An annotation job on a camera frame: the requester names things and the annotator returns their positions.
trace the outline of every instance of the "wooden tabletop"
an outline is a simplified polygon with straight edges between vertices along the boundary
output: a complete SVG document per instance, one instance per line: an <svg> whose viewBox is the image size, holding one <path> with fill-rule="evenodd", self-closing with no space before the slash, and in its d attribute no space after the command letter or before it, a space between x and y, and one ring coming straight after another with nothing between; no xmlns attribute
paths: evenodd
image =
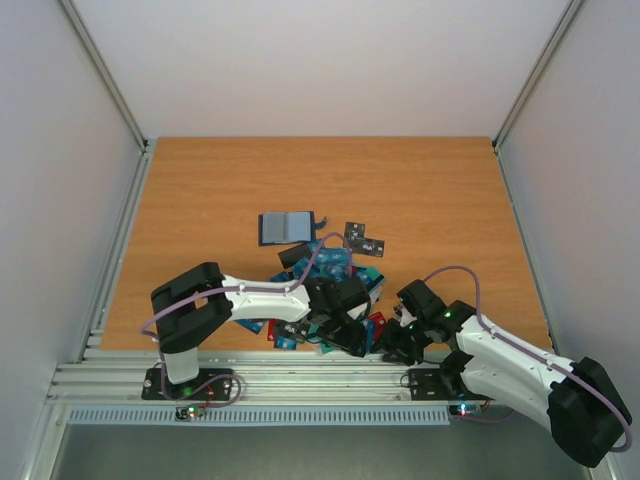
<svg viewBox="0 0 640 480"><path fill-rule="evenodd" d="M281 271L277 253L288 247L258 246L258 214L297 210L327 216L320 235L342 233L351 221L366 224L367 237L385 240L384 258L354 259L387 278L374 307L386 317L406 284L462 264L480 276L486 315L549 346L489 139L318 137L160 139L101 348L154 349L138 334L152 314L149 294L199 263L217 262L223 273L252 280ZM474 303L465 273L444 273L430 286L447 302ZM231 322L202 348L272 344L266 328L254 335Z"/></svg>

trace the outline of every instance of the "pile of cards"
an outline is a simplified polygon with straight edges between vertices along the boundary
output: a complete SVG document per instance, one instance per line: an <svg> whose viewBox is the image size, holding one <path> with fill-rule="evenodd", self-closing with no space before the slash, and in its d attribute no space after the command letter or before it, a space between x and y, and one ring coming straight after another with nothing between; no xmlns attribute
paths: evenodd
<svg viewBox="0 0 640 480"><path fill-rule="evenodd" d="M384 256L384 240L366 238L364 236L364 223L347 222L344 227L344 236L349 241L349 246L353 253L373 257Z"/></svg>

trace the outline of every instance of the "metal beam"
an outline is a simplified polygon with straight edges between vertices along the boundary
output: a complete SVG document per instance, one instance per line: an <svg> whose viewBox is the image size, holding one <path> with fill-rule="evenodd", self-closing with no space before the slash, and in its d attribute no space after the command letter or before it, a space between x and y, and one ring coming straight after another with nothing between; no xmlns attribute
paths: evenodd
<svg viewBox="0 0 640 480"><path fill-rule="evenodd" d="M562 12L562 15L560 16L560 20L558 20L558 23L551 33L551 37L547 41L547 44L544 46L542 53L536 60L531 73L529 73L524 86L520 90L515 103L511 107L507 118L502 123L500 130L498 130L496 138L493 140L494 148L500 148L506 141L509 133L511 132L511 129L513 128L513 125L520 116L522 109L531 98L531 95L538 86L540 79L551 64L551 61L558 52L560 45L562 45L562 42L567 36L567 33L569 33L569 30L574 25L576 18L578 18L578 14L581 12L586 3L587 0L571 0L567 4L566 8Z"/></svg>
<svg viewBox="0 0 640 480"><path fill-rule="evenodd" d="M146 147L146 139L144 138L144 135L142 134L142 131L140 130L140 127L136 122L136 119L131 113L131 110L127 106L127 102L124 100L122 93L120 93L116 82L111 76L106 63L100 55L98 47L96 47L95 42L91 38L91 35L89 34L89 31L87 30L87 27L84 24L84 21L82 20L82 17L78 12L75 3L73 2L73 0L58 0L58 4L60 5L60 8L62 9L64 15L67 17L71 28L75 32L78 41L89 57L89 60L96 69L96 73L104 83L104 86L109 92L109 95L120 111L122 118L129 127L129 130L131 130L131 134L140 147L140 151L144 151Z"/></svg>

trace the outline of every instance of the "black mounting plate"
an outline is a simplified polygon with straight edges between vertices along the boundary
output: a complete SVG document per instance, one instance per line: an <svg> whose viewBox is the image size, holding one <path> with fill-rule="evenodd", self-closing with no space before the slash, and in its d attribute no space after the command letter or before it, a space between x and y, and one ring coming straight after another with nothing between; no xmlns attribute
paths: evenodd
<svg viewBox="0 0 640 480"><path fill-rule="evenodd" d="M202 385L207 380L224 374L231 374L233 370L230 368L201 368L198 376L193 380L189 380L188 382L181 383L179 385L174 385L169 382L169 379L166 380L167 392L174 400L167 400L162 394L162 389L160 387L160 368L150 368L147 370L146 375L144 376L145 383L142 387L142 399L143 400L164 400L167 402L173 402L175 399L184 397L189 393L189 391L194 391L200 385ZM151 386L145 387L144 385L148 385L147 382L149 380L151 382ZM231 383L225 382L233 382L233 380L229 377L220 378L210 383L209 386L213 390L213 396L209 394L208 388L203 388L198 393L191 395L189 398L185 399L185 401L226 401L229 400L231 394Z"/></svg>
<svg viewBox="0 0 640 480"><path fill-rule="evenodd" d="M483 395L476 395L469 391L455 395L449 391L440 379L437 368L412 368L407 371L411 392L411 400L437 400L468 402L473 400L488 400Z"/></svg>

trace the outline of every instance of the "gray floor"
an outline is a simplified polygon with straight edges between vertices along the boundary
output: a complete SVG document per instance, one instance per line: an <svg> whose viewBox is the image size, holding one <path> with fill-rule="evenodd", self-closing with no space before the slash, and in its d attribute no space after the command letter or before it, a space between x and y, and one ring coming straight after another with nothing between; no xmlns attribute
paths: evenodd
<svg viewBox="0 0 640 480"><path fill-rule="evenodd" d="M585 480L542 428L67 428L54 479Z"/></svg>

